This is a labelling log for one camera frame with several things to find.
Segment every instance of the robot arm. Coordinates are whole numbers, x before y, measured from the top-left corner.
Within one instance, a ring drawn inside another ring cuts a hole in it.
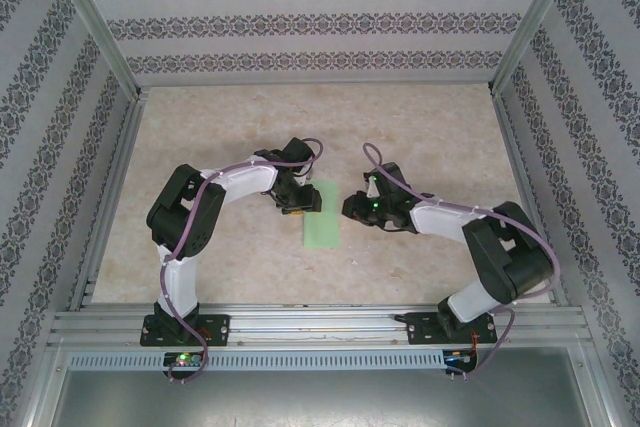
[[[382,167],[406,184],[395,163]],[[385,231],[440,235],[469,247],[479,279],[438,304],[438,321],[449,337],[480,315],[510,304],[553,274],[551,261],[540,244],[515,227],[475,212],[461,213],[420,201],[375,170],[365,173],[364,178],[367,192],[358,191],[346,199],[343,215]],[[513,202],[492,210],[535,231]],[[389,223],[393,230],[387,228]]]
[[[305,162],[313,155],[307,144],[294,138],[282,151],[261,150],[251,156],[248,162]],[[302,167],[251,165],[227,172],[205,188],[187,240],[176,259],[169,261],[165,269],[164,280],[169,298],[180,317],[189,319],[189,316],[197,316],[197,259],[211,240],[222,207],[260,192],[271,195],[283,214],[320,211],[322,200],[319,192],[313,186],[305,185],[310,168],[305,174],[299,174],[301,170]],[[212,170],[199,171],[189,165],[181,165],[174,171],[151,208],[147,225],[151,228],[152,239],[158,246],[158,254],[163,262],[174,251],[182,236],[190,214],[188,203],[195,198],[202,183],[212,173]],[[158,316],[169,317],[165,320],[176,329],[179,328],[175,322],[169,322],[173,314],[162,294],[155,311]]]

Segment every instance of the beige floor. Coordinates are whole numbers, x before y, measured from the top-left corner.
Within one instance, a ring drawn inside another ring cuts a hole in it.
[[[292,136],[325,144],[316,178],[345,198],[370,170],[374,142],[421,191],[493,207],[519,201],[486,85],[290,85],[154,88],[147,102],[94,302],[153,302],[159,260],[146,214],[174,168],[216,168]],[[215,303],[434,303],[476,278],[466,247],[388,234],[340,218],[342,245],[302,246],[302,216],[255,195],[227,207],[199,266]]]

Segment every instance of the green sponge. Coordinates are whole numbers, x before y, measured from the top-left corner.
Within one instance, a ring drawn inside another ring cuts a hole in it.
[[[322,211],[304,213],[304,246],[307,249],[339,247],[338,183],[320,179],[311,183],[320,191]]]

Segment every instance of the enclosure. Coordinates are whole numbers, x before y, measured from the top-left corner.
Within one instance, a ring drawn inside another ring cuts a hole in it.
[[[0,0],[2,425],[640,424],[639,28],[638,0]],[[254,195],[199,264],[228,344],[168,386],[147,213],[178,165],[292,137],[340,205],[364,142],[420,192],[520,204],[561,282],[451,383],[394,318],[477,279],[463,244],[336,204],[312,249]]]

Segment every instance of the patterned wallpaper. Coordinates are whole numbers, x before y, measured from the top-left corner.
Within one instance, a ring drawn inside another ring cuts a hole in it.
[[[95,0],[143,86],[487,81],[532,0]]]
[[[0,0],[0,426],[68,307],[130,103],[70,0]]]
[[[554,0],[502,92],[563,286],[640,425],[638,0]]]

